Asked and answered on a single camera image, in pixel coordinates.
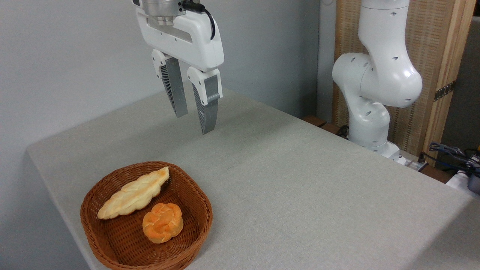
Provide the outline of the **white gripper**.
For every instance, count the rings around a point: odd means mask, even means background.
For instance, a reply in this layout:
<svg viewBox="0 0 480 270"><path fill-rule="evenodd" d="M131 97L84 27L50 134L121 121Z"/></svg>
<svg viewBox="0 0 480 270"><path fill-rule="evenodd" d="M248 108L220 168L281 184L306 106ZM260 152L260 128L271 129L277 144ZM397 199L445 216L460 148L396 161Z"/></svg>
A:
<svg viewBox="0 0 480 270"><path fill-rule="evenodd" d="M223 97L221 74L216 68L225 60L219 32L210 39L209 17L187 11L173 19L172 26L159 25L155 17L136 9L137 20L146 43L154 48L151 59L155 72L163 82L169 102L177 118L188 114L185 89L179 61L189 64L190 80L202 134L216 126L218 100Z"/></svg>

